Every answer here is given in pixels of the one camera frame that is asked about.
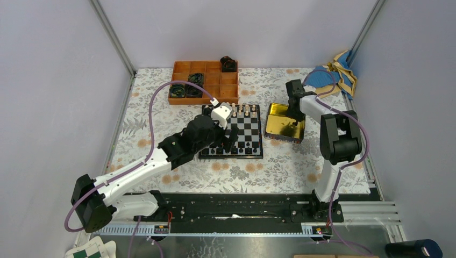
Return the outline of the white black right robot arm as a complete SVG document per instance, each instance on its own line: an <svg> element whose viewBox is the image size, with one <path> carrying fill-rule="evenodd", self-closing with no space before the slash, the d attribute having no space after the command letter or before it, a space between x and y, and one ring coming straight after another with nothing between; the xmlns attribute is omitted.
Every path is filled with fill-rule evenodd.
<svg viewBox="0 0 456 258"><path fill-rule="evenodd" d="M326 203L338 198L341 167L352 162L362 150L357 114L324 106L314 92L304 90L301 80L287 82L286 91L289 98L286 116L293 124L306 117L320 124L319 147L324 164L322 177L313 191L317 201L309 205L308 213L311 219L322 221L330 214Z"/></svg>

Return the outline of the gold tin of black pieces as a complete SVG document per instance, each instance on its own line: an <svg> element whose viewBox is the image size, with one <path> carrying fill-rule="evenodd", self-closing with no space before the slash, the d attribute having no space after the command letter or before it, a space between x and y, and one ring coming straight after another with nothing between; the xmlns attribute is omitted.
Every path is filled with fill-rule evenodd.
<svg viewBox="0 0 456 258"><path fill-rule="evenodd" d="M272 103L268 108L265 137L300 144L304 139L305 120L297 126L286 116L287 105Z"/></svg>

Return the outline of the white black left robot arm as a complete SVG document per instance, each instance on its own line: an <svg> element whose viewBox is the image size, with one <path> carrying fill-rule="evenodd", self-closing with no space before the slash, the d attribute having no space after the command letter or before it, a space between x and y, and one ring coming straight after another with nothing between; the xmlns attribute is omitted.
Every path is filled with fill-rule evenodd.
<svg viewBox="0 0 456 258"><path fill-rule="evenodd" d="M144 158L115 172L91 178L80 176L75 183L65 218L68 232L92 233L114 218L151 217L162 220L167 213L164 203L152 193L128 195L128 191L158 174L171 171L193 160L210 145L229 151L238 138L239 129L228 126L227 118L198 115L181 132L162 140Z"/></svg>

